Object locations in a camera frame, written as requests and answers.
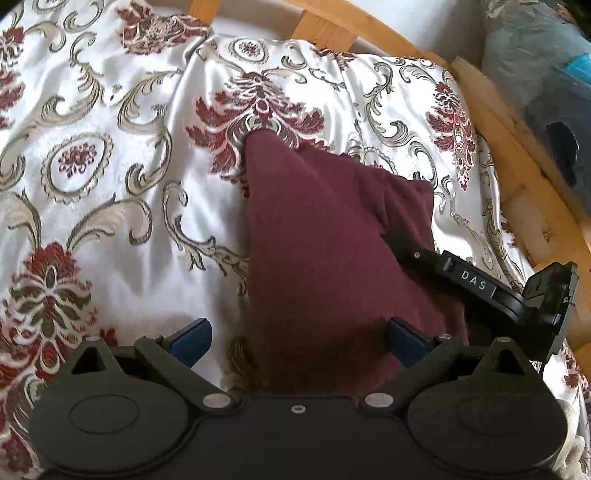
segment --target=screw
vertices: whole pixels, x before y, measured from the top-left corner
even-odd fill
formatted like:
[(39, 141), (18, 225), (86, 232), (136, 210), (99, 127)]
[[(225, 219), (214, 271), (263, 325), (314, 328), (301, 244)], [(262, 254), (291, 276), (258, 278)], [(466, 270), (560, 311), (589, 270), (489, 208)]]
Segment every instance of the screw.
[(365, 403), (373, 408), (388, 408), (394, 399), (387, 393), (372, 393), (365, 397)]
[(202, 402), (207, 408), (226, 408), (232, 403), (232, 399), (225, 393), (210, 393)]

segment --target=white floral bedspread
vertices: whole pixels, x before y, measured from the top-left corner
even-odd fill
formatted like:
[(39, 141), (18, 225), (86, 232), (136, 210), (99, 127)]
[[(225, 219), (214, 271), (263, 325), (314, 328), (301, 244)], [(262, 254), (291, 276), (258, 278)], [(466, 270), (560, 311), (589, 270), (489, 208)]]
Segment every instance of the white floral bedspread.
[[(432, 62), (214, 35), (141, 1), (25, 0), (0, 23), (0, 478), (42, 471), (28, 415), (85, 336), (128, 345), (206, 317), (194, 370), (231, 386), (255, 128), (427, 179), (440, 250), (517, 289), (532, 273), (486, 143)], [(565, 355), (546, 377), (579, 411)]]

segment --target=wooden bed frame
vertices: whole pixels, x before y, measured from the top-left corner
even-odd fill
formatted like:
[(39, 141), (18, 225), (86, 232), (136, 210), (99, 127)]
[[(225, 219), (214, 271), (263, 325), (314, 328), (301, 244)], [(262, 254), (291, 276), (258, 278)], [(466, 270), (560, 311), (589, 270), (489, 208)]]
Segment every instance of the wooden bed frame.
[[(189, 13), (211, 24), (222, 0), (193, 0)], [(346, 0), (284, 0), (303, 9), (291, 38), (348, 51), (360, 37), (392, 56), (425, 57), (451, 71), (475, 128), (486, 138), (501, 185), (502, 211), (536, 270), (554, 261), (579, 265), (573, 349), (591, 342), (591, 220), (544, 147), (500, 97), (492, 82), (461, 58), (451, 65), (423, 53), (375, 17)]]

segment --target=burgundy cloth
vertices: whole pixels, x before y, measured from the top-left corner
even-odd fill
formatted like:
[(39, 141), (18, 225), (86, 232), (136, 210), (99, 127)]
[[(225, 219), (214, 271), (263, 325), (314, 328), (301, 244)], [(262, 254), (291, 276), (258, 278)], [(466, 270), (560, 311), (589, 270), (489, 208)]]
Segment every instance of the burgundy cloth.
[(466, 340), (463, 305), (403, 272), (381, 234), (433, 249), (433, 189), (273, 132), (248, 135), (249, 338), (262, 390), (362, 395), (402, 370), (386, 319)]

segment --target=circular cap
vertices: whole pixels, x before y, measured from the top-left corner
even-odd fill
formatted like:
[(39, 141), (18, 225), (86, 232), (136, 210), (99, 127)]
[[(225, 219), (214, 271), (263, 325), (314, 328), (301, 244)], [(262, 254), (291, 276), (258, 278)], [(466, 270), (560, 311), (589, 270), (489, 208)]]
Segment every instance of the circular cap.
[(203, 397), (203, 405), (207, 408), (226, 408), (232, 403), (232, 399), (225, 393), (210, 393)]
[(408, 425), (442, 461), (495, 475), (548, 462), (562, 448), (567, 428), (550, 393), (495, 393), (471, 379), (422, 392), (408, 409)]
[(81, 375), (44, 393), (29, 431), (35, 448), (56, 467), (107, 474), (158, 461), (188, 422), (185, 401), (162, 385), (124, 375)]
[(388, 408), (394, 399), (387, 393), (372, 393), (365, 397), (365, 403), (373, 408)]
[(304, 413), (306, 411), (306, 407), (303, 405), (293, 405), (291, 407), (291, 411), (293, 413)]

